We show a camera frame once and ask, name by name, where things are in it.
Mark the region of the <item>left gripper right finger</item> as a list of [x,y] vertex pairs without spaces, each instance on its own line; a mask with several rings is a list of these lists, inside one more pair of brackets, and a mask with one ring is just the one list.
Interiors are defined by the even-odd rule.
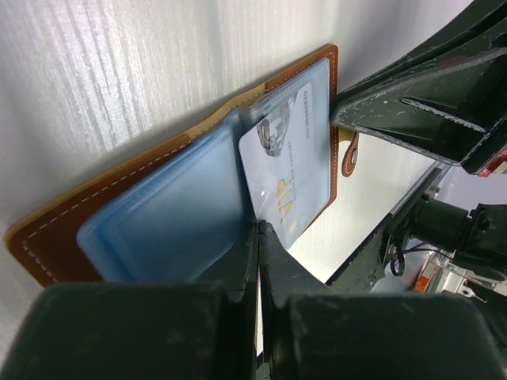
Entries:
[[341,295],[258,235],[265,358],[273,379],[503,379],[479,310],[457,295]]

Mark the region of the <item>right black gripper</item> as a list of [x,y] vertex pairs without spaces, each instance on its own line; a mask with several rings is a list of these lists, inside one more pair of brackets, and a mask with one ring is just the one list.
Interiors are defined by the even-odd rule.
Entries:
[[[506,53],[433,59],[342,94],[331,121],[447,165],[480,174],[506,151]],[[482,301],[473,286],[506,296],[506,206],[474,210],[412,196],[389,220],[380,258],[401,276],[426,253],[414,290]]]

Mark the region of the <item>white VIP credit card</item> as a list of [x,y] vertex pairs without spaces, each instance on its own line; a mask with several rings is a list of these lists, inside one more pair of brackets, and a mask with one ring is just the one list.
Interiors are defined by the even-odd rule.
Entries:
[[330,131],[325,96],[306,82],[291,91],[238,148],[257,220],[269,222],[290,248],[330,198]]

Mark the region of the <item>brown leather card holder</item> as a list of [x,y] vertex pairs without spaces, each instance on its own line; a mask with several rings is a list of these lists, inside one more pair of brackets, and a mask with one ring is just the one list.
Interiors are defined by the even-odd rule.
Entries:
[[[337,92],[337,59],[337,46],[328,44],[231,98],[187,131],[27,216],[7,231],[6,248],[43,287],[196,278],[260,222],[240,138],[306,82],[325,91],[314,106],[326,110]],[[308,228],[335,201],[339,175],[354,170],[338,149],[341,141],[356,148],[357,134],[327,123],[330,198]]]

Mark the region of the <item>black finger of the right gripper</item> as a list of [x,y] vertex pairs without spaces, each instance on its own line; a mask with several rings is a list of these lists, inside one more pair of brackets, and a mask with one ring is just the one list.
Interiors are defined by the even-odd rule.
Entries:
[[478,0],[471,2],[462,12],[443,28],[416,46],[390,65],[341,91],[335,98],[340,103],[381,81],[435,59],[444,53],[465,44],[479,34],[492,28],[506,18],[506,2],[500,0]]

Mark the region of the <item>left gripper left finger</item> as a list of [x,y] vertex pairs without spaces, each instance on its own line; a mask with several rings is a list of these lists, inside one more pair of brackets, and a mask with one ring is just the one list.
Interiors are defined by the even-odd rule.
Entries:
[[32,304],[4,379],[252,379],[259,227],[197,279],[65,283]]

